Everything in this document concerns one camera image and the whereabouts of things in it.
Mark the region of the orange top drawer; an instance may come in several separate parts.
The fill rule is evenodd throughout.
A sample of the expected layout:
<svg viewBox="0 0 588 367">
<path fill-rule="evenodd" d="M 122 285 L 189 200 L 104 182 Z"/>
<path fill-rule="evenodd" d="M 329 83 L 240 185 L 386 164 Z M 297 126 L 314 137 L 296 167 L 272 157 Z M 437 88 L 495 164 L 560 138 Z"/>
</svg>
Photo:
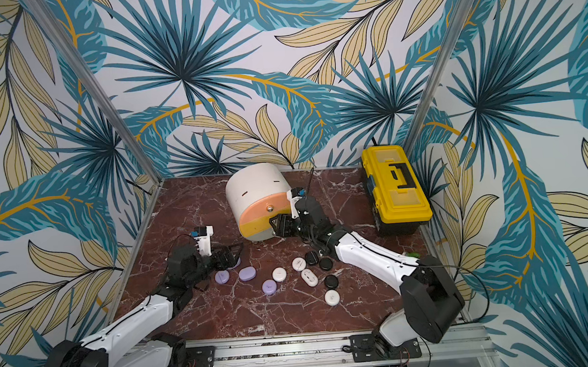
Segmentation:
<svg viewBox="0 0 588 367">
<path fill-rule="evenodd" d="M 242 225 L 268 221 L 280 213 L 291 213 L 290 201 L 288 201 L 286 193 L 275 193 L 252 203 L 241 213 L 239 223 Z"/>
</svg>

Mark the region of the white cylindrical drawer cabinet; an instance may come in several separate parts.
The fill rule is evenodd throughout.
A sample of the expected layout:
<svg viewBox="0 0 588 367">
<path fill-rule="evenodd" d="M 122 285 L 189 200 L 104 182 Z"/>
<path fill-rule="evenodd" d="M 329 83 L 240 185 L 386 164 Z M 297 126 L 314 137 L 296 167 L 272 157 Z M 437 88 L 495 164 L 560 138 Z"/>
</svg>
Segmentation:
<svg viewBox="0 0 588 367">
<path fill-rule="evenodd" d="M 287 193 L 291 186 L 274 164 L 253 164 L 236 172 L 228 180 L 226 198 L 238 229 L 241 213 L 252 203 L 275 193 Z"/>
</svg>

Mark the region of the white oblong earphone case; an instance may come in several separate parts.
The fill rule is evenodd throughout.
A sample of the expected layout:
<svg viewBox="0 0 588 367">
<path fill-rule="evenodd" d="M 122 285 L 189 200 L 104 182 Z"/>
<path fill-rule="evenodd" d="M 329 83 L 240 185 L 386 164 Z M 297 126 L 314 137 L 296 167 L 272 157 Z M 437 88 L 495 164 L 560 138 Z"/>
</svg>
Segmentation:
<svg viewBox="0 0 588 367">
<path fill-rule="evenodd" d="M 319 284 L 319 278 L 310 269 L 304 269 L 300 273 L 300 276 L 302 276 L 302 280 L 312 288 L 317 287 Z"/>
</svg>

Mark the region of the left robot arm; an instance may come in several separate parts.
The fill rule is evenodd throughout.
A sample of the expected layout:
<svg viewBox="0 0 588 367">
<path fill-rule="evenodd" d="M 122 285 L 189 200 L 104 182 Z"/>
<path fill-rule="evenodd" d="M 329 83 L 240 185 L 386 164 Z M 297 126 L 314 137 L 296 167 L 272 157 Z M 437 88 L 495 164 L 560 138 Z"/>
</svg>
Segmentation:
<svg viewBox="0 0 588 367">
<path fill-rule="evenodd" d="M 93 335 L 59 343 L 44 367 L 185 367 L 184 339 L 158 334 L 143 347 L 138 343 L 185 310 L 198 284 L 214 272 L 236 266 L 242 248 L 241 244 L 213 252 L 191 244 L 174 248 L 162 280 L 142 303 Z"/>
</svg>

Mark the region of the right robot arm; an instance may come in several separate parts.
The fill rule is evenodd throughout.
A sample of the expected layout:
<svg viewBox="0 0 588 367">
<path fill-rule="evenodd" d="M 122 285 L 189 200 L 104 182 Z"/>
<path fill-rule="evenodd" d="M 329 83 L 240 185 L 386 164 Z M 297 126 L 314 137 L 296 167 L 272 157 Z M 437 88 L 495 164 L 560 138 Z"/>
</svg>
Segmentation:
<svg viewBox="0 0 588 367">
<path fill-rule="evenodd" d="M 400 347 L 414 338 L 441 342 L 465 300 L 439 259 L 406 256 L 372 243 L 331 221 L 315 198 L 298 198 L 291 208 L 290 213 L 269 220 L 275 236 L 298 237 L 321 256 L 368 272 L 402 298 L 403 308 L 388 315 L 376 329 L 381 344 Z"/>
</svg>

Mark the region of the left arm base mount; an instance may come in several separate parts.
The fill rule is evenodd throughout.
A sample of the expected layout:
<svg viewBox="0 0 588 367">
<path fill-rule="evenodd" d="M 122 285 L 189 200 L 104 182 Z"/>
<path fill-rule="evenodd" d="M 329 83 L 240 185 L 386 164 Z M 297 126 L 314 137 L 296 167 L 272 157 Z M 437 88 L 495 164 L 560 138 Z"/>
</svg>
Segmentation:
<svg viewBox="0 0 588 367">
<path fill-rule="evenodd" d="M 215 353 L 214 346 L 181 349 L 167 367 L 214 367 Z"/>
</svg>

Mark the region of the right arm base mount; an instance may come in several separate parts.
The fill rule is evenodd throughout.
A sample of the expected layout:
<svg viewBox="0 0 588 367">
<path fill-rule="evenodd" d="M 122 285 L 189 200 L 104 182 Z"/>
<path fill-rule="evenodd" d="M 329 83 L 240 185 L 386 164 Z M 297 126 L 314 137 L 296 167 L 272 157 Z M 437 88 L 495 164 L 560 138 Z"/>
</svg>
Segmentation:
<svg viewBox="0 0 588 367">
<path fill-rule="evenodd" d="M 349 336 L 349 343 L 350 353 L 356 363 L 422 357 L 422 351 L 417 339 L 394 346 L 379 335 L 367 333 Z"/>
</svg>

